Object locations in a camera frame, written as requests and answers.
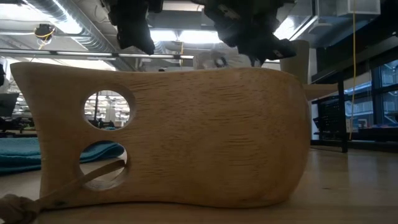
teal cloth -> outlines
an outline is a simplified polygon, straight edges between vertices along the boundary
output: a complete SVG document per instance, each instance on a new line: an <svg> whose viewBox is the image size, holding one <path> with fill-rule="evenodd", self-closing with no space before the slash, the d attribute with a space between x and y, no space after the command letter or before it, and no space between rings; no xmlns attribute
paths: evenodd
<svg viewBox="0 0 398 224"><path fill-rule="evenodd" d="M89 146L80 155L80 162L118 157L124 148L115 142L101 141ZM0 138L0 175L38 170L41 168L37 138Z"/></svg>

blue towel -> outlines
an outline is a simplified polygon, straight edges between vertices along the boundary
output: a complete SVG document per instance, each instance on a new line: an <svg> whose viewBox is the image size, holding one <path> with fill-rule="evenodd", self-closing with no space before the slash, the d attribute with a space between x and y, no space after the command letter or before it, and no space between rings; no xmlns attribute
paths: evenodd
<svg viewBox="0 0 398 224"><path fill-rule="evenodd" d="M80 155L80 162L114 158L123 152L124 148L120 144L101 141L85 149ZM0 175L38 170L40 164L37 138L0 138Z"/></svg>

circular hole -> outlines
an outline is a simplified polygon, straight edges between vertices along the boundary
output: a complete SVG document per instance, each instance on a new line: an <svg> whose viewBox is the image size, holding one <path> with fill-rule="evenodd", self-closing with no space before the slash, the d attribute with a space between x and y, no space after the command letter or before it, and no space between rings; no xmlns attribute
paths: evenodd
<svg viewBox="0 0 398 224"><path fill-rule="evenodd" d="M99 141L89 145L80 154L80 170L83 174L88 174L111 162L122 159L127 164L128 154L125 148L114 141ZM92 190L106 190L121 184L127 174L126 166L108 174L97 177L85 184Z"/></svg>
<svg viewBox="0 0 398 224"><path fill-rule="evenodd" d="M92 94L85 102L85 118L96 128L117 130L130 119L130 106L125 97L111 90Z"/></svg>

knot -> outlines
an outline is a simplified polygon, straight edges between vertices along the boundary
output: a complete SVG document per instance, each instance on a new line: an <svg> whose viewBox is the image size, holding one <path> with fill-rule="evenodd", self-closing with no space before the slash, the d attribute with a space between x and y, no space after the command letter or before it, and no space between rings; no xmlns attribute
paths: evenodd
<svg viewBox="0 0 398 224"><path fill-rule="evenodd" d="M40 212L37 202L8 194L0 198L0 218L6 223L28 224L33 222Z"/></svg>

wooden table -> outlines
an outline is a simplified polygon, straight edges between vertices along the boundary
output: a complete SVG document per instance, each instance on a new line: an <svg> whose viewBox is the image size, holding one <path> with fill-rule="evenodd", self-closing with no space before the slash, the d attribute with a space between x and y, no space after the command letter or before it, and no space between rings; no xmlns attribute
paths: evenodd
<svg viewBox="0 0 398 224"><path fill-rule="evenodd" d="M98 163L83 164L83 170L95 165ZM40 171L0 177L0 196L17 194L37 199L39 179ZM385 224L398 223L397 212L398 154L311 150L307 169L291 199L271 207L220 209L120 203L47 211L37 223Z"/></svg>

